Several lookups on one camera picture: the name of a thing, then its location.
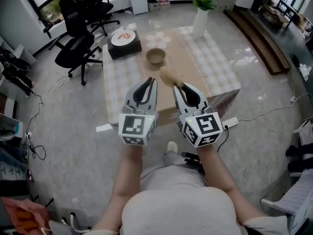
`gray tile floor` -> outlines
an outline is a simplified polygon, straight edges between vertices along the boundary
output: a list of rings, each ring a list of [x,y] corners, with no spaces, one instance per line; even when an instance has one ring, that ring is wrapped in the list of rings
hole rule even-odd
[[[125,24],[136,24],[140,32],[190,26],[196,14],[191,4],[172,5],[169,10],[137,16],[116,15]],[[115,25],[107,25],[108,32]],[[243,34],[222,13],[210,12],[207,31],[218,44],[242,88],[223,120],[237,116],[252,118],[276,107],[290,104],[293,91],[286,75],[271,76]],[[105,38],[97,38],[100,46]],[[56,72],[67,70],[54,63],[59,49],[45,50],[37,56],[30,76],[34,91],[43,97],[35,145],[47,151],[44,161],[30,159],[35,182],[31,191],[42,197],[54,197],[58,215],[75,210],[83,224],[92,225],[104,210],[111,193],[122,144],[114,130],[96,132],[108,123],[105,106],[103,70],[95,64],[86,72],[86,86],[80,84],[80,71],[65,78],[57,90],[49,88]],[[28,123],[38,110],[39,99],[32,95],[19,104],[19,119]],[[301,117],[297,106],[278,110],[252,121],[241,121],[230,129],[220,155],[244,195],[255,205],[276,183],[288,182],[286,148],[292,143],[292,130]],[[34,132],[35,121],[29,130]],[[219,140],[219,145],[226,133]],[[173,140],[180,149],[194,152],[175,124],[158,128],[146,148],[144,167],[160,163],[166,143]]]

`office chair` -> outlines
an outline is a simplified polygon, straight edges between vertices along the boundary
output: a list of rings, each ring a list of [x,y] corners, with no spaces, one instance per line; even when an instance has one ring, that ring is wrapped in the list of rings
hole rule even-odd
[[[87,31],[85,19],[82,16],[82,4],[79,0],[60,0],[59,6],[67,27],[67,33],[72,39],[64,46],[59,42],[60,37],[56,38],[50,47],[51,50],[55,45],[61,49],[60,53],[55,59],[55,63],[63,68],[70,69],[68,77],[72,77],[72,72],[79,66],[82,68],[82,85],[86,85],[84,81],[85,65],[86,63],[99,63],[100,60],[90,59],[95,57],[94,53],[100,47],[90,49],[94,43],[94,35]]]
[[[117,23],[120,24],[119,20],[107,21],[110,16],[107,14],[112,8],[113,4],[108,2],[102,2],[102,0],[81,0],[84,2],[84,17],[88,24],[91,24],[92,33],[99,27],[102,28],[104,35],[107,36],[107,32],[105,31],[103,25]]]

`power strip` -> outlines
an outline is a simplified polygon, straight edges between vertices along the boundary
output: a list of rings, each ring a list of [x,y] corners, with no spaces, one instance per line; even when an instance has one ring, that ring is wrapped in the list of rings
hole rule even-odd
[[[235,126],[237,124],[238,124],[238,119],[236,117],[232,117],[232,118],[222,122],[222,125],[223,125],[224,129],[226,129],[225,128],[226,125],[228,126],[228,128],[230,128],[230,127],[233,127],[233,126]]]

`cable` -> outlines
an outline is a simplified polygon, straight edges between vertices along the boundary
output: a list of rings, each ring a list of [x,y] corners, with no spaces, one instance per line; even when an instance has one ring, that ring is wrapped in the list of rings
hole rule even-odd
[[[256,115],[254,118],[250,118],[250,119],[239,118],[238,121],[251,121],[251,120],[256,119],[256,118],[259,117],[259,116],[264,116],[264,115],[266,115],[267,113],[270,113],[270,112],[272,112],[272,111],[275,111],[275,110],[282,110],[282,109],[286,109],[286,108],[292,107],[292,106],[294,106],[294,104],[296,103],[296,101],[298,101],[298,99],[299,99],[300,97],[304,96],[304,95],[310,95],[310,96],[313,98],[313,96],[312,96],[310,93],[305,93],[305,94],[302,94],[302,95],[300,95],[299,97],[297,97],[291,105],[284,106],[284,107],[280,107],[280,108],[271,109],[271,110],[268,111],[268,112],[265,112],[265,113],[263,113],[263,114]]]
[[[33,145],[33,143],[28,139],[28,141],[30,142],[30,144],[31,144],[31,146],[28,146],[29,147],[29,149],[31,150],[31,152],[32,152],[32,157],[33,157],[33,159],[35,159],[36,158],[36,156],[40,159],[40,160],[45,160],[45,158],[46,158],[46,156],[47,156],[47,152],[45,151],[45,148],[42,146],[42,145],[37,145],[37,146],[34,146]],[[45,156],[43,157],[43,158],[41,158],[39,155],[38,155],[38,153],[36,152],[36,148],[38,148],[38,147],[42,147],[43,148],[43,150],[44,150],[44,152],[45,152]]]
[[[310,117],[304,119],[303,122],[305,122],[306,120],[311,120],[311,118],[313,118],[313,116],[310,116]]]
[[[225,141],[219,146],[219,148],[217,149],[217,152],[219,152],[220,147],[221,147],[221,146],[227,141],[227,139],[228,139],[228,136],[229,136],[229,129],[228,129],[228,126],[225,125],[225,128],[226,128],[226,130],[227,130],[227,137],[226,137]]]
[[[57,74],[60,74],[62,77],[60,77],[58,80],[56,80],[56,76]],[[53,88],[54,91],[56,91],[58,88],[62,87],[65,83],[65,78],[68,77],[68,75],[63,75],[62,73],[60,72],[57,72],[54,74],[54,84],[50,87],[50,89],[47,91],[47,93],[45,94],[45,97],[47,96],[48,92]],[[62,80],[62,83],[60,85],[57,85],[57,82],[59,82],[60,80]]]
[[[28,128],[29,128],[30,123],[32,122],[32,120],[33,120],[35,117],[38,116],[38,117],[37,117],[37,122],[36,122],[36,127],[37,127],[38,118],[39,118],[39,114],[40,114],[40,105],[41,105],[41,104],[44,105],[41,96],[40,96],[40,95],[37,95],[37,94],[34,93],[32,90],[30,90],[30,91],[31,91],[34,95],[36,95],[36,96],[38,96],[38,97],[40,98],[40,102],[38,103],[38,112],[37,112],[37,114],[36,114],[35,116],[33,116],[33,117],[30,119],[30,121],[29,121],[29,123],[28,123],[28,125],[27,125],[26,133],[28,133]],[[32,157],[33,157],[33,158],[36,158],[36,156],[37,156],[40,160],[45,160],[45,158],[46,158],[46,150],[45,150],[45,148],[44,148],[42,145],[34,146],[33,143],[30,141],[30,139],[28,139],[28,138],[25,139],[25,142],[24,142],[23,146],[25,146],[25,145],[28,146],[29,149],[31,150],[31,152],[33,153],[33,154],[32,154]],[[44,150],[44,152],[45,152],[45,156],[44,156],[43,158],[41,158],[41,157],[38,155],[38,153],[36,152],[36,150],[35,150],[35,149],[38,148],[38,147],[42,147],[43,150]]]

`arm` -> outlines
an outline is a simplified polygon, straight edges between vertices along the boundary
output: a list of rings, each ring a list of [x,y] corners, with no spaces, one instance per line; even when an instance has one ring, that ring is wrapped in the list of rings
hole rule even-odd
[[[110,202],[93,230],[119,232],[122,212],[127,202],[140,188],[142,147],[126,145],[114,181]]]
[[[205,178],[210,187],[224,191],[232,200],[239,223],[266,216],[254,208],[238,189],[233,176],[212,145],[197,148],[197,153],[205,171]]]

